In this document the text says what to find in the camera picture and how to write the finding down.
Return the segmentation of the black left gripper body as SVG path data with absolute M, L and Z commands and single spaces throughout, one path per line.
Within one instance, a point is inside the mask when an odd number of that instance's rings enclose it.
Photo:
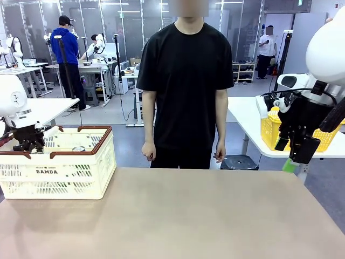
M 31 153 L 37 148 L 44 149 L 44 132 L 40 128 L 35 128 L 35 125 L 13 128 L 12 133 L 13 137 L 19 142 L 17 145 L 22 145 L 24 151 Z

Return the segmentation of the person's right hand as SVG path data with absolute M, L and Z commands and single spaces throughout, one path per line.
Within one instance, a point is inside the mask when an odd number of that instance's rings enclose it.
M 142 146 L 142 154 L 148 161 L 154 161 L 156 158 L 156 147 L 152 141 L 146 141 Z

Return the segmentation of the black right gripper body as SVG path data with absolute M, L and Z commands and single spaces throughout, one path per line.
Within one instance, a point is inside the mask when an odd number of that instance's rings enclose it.
M 316 130 L 328 113 L 329 106 L 314 103 L 305 97 L 297 97 L 286 112 L 278 112 L 281 121 L 279 137 L 289 138 L 288 135 L 299 127 Z

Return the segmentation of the person's left hand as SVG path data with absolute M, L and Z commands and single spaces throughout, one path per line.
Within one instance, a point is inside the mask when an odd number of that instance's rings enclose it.
M 216 151 L 213 155 L 213 158 L 216 160 L 216 163 L 221 163 L 224 161 L 226 156 L 226 147 L 224 141 L 218 141 L 216 145 Z

